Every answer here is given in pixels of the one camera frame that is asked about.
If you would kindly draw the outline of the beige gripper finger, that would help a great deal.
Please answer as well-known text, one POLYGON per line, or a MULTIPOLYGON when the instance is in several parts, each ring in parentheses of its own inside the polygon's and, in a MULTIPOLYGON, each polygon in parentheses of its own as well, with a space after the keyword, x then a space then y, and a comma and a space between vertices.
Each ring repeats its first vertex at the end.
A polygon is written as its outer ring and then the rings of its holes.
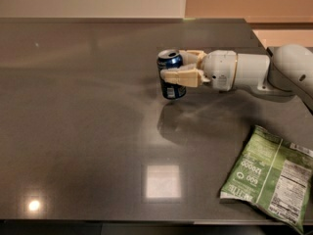
POLYGON ((160 72, 160 77, 167 83, 182 85, 186 87, 199 87, 203 83, 210 82, 210 79, 204 76, 203 71, 196 68, 192 68, 189 70, 162 70, 160 72))
POLYGON ((180 50, 179 54, 182 56, 184 65, 198 65, 206 56, 206 53, 203 50, 180 50))

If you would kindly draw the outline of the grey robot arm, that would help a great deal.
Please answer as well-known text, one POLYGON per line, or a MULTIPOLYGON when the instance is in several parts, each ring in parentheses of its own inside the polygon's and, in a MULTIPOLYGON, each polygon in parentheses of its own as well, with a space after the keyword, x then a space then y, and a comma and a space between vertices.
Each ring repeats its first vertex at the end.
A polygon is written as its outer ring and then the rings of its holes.
POLYGON ((168 49, 158 53, 156 63, 162 95, 169 100, 183 97, 188 87, 206 85, 223 92, 242 89, 269 101, 296 96, 313 111, 313 53, 301 45, 265 54, 168 49))

